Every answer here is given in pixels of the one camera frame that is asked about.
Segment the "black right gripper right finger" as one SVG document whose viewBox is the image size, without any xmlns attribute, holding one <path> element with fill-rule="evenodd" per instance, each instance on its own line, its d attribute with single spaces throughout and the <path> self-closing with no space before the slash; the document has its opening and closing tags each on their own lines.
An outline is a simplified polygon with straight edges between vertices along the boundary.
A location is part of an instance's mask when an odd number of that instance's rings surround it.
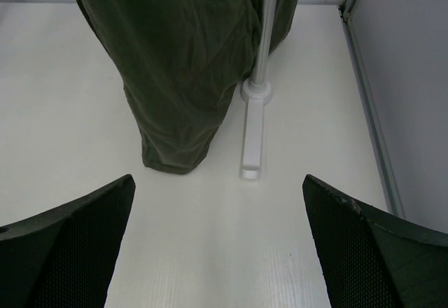
<svg viewBox="0 0 448 308">
<path fill-rule="evenodd" d="M 447 234 L 311 174 L 302 191 L 331 307 L 447 306 Z"/>
</svg>

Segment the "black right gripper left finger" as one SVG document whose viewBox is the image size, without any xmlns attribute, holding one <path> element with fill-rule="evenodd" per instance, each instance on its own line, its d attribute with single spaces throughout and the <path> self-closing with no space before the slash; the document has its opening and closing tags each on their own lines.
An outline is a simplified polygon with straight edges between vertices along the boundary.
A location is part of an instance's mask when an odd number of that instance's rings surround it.
<svg viewBox="0 0 448 308">
<path fill-rule="evenodd" d="M 127 174 L 1 226 L 1 306 L 104 307 L 134 193 Z"/>
</svg>

